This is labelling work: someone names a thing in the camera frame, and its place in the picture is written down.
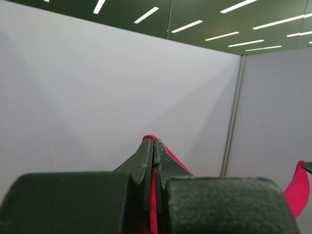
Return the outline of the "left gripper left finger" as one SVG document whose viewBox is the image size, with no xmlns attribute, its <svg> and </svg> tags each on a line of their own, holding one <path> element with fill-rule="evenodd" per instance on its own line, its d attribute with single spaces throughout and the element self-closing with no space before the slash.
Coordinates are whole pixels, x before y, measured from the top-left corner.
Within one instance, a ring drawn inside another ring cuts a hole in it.
<svg viewBox="0 0 312 234">
<path fill-rule="evenodd" d="M 0 206 L 3 234 L 152 234 L 154 142 L 113 171 L 28 173 Z"/>
</svg>

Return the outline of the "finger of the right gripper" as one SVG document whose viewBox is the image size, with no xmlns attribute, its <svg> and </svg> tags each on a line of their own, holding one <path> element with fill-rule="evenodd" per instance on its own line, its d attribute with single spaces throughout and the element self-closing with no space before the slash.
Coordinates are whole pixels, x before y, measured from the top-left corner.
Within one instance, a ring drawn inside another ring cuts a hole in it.
<svg viewBox="0 0 312 234">
<path fill-rule="evenodd" d="M 303 162 L 301 167 L 304 168 L 308 173 L 312 174 L 312 162 Z"/>
</svg>

